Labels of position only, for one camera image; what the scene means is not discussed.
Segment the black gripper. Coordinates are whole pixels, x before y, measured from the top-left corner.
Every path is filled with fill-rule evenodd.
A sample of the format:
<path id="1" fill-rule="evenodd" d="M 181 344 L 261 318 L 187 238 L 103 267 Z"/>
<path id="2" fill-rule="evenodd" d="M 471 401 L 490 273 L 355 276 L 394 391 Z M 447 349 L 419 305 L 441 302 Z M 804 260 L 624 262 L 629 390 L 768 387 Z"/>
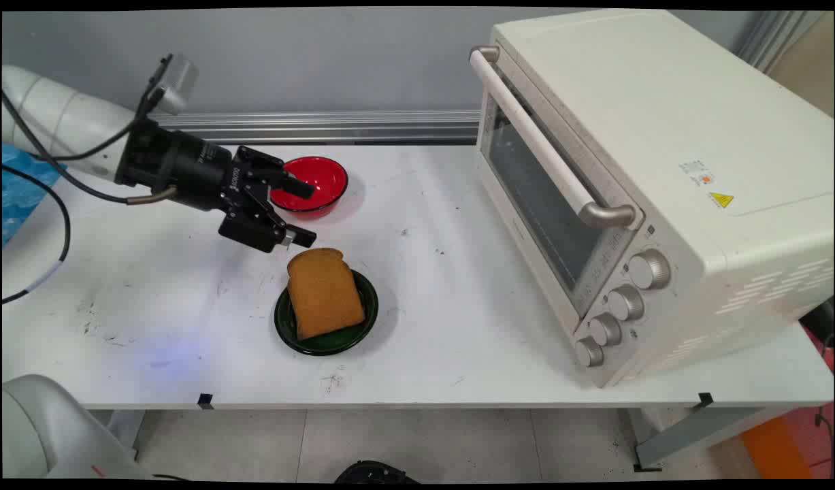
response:
<path id="1" fill-rule="evenodd" d="M 277 245 L 311 248 L 316 233 L 287 223 L 268 199 L 249 199 L 240 188 L 244 173 L 270 190 L 300 199 L 314 194 L 314 185 L 285 170 L 282 159 L 246 146 L 231 151 L 183 131 L 165 130 L 147 118 L 128 134 L 116 183 L 146 186 L 153 195 L 173 187 L 174 202 L 222 210 L 219 235 L 261 252 L 271 253 Z"/>

